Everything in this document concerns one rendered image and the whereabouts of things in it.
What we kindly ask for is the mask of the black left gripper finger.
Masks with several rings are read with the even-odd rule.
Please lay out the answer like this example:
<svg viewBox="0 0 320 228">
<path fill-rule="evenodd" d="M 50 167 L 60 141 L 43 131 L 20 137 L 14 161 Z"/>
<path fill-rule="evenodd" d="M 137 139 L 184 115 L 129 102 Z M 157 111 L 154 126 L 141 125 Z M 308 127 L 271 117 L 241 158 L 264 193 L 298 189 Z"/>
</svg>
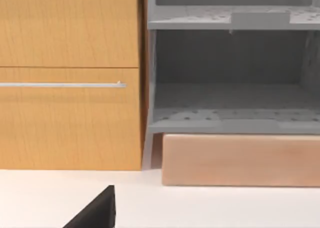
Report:
<svg viewBox="0 0 320 228">
<path fill-rule="evenodd" d="M 107 186 L 63 228 L 115 228 L 115 186 Z"/>
</svg>

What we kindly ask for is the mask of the wooden cupboard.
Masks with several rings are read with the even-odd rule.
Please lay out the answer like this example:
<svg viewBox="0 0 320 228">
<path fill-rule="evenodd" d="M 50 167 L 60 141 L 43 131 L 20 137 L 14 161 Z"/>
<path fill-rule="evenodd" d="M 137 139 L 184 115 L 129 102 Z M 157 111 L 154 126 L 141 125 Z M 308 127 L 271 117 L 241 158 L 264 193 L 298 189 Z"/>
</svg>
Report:
<svg viewBox="0 0 320 228">
<path fill-rule="evenodd" d="M 142 157 L 143 157 L 143 148 L 144 148 L 144 136 L 145 136 L 145 129 L 146 129 L 146 65 L 145 65 L 145 45 L 146 45 L 146 19 L 145 19 L 145 0 L 138 0 L 137 2 L 137 11 L 138 11 L 138 58 L 139 64 L 137 67 L 108 67 L 108 68 L 137 68 L 139 70 L 139 97 L 140 97 L 140 134 L 141 134 L 141 166 L 142 166 Z M 13 68 L 45 68 L 45 67 L 13 67 Z M 90 67 L 57 67 L 57 68 L 90 68 Z"/>
</svg>

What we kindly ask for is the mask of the pale wooden drawer front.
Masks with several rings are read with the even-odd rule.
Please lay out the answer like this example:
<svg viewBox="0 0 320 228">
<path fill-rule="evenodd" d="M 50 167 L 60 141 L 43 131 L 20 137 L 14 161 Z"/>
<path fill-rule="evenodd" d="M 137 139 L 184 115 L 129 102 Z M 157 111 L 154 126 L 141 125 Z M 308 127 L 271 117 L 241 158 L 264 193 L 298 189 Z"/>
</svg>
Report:
<svg viewBox="0 0 320 228">
<path fill-rule="evenodd" d="M 320 136 L 166 134 L 166 186 L 320 187 Z"/>
</svg>

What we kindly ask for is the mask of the plain wooden drawer front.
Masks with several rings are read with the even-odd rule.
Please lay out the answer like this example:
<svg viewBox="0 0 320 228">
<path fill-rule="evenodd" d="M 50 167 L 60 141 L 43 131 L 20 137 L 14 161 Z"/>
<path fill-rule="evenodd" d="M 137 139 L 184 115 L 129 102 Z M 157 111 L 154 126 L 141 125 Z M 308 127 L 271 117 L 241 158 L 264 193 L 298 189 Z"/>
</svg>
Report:
<svg viewBox="0 0 320 228">
<path fill-rule="evenodd" d="M 0 0 L 0 66 L 137 67 L 138 0 Z"/>
</svg>

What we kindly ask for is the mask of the grey pierced drawer inside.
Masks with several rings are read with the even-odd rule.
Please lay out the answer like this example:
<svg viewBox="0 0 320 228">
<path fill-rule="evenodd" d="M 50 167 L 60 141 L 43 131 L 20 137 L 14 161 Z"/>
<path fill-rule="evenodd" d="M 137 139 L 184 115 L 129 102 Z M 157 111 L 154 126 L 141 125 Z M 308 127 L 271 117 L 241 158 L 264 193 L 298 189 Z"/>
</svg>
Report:
<svg viewBox="0 0 320 228">
<path fill-rule="evenodd" d="M 320 136 L 320 0 L 147 0 L 155 134 Z"/>
</svg>

